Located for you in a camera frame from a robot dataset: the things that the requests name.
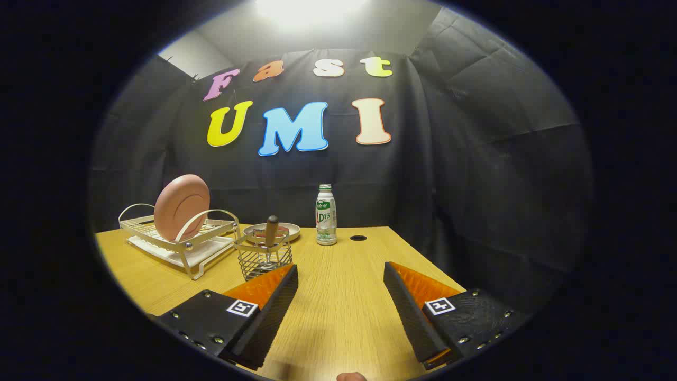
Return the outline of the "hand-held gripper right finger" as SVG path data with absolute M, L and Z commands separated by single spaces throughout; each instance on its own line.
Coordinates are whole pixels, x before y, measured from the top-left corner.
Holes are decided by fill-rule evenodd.
M 426 370 L 476 356 L 525 323 L 525 313 L 484 290 L 460 291 L 395 262 L 385 263 L 383 282 Z

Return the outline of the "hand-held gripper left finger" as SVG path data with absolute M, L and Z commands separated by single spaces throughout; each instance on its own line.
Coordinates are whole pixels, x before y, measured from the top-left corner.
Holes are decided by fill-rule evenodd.
M 297 265 L 284 265 L 227 292 L 204 289 L 152 320 L 203 352 L 257 370 L 297 289 Z

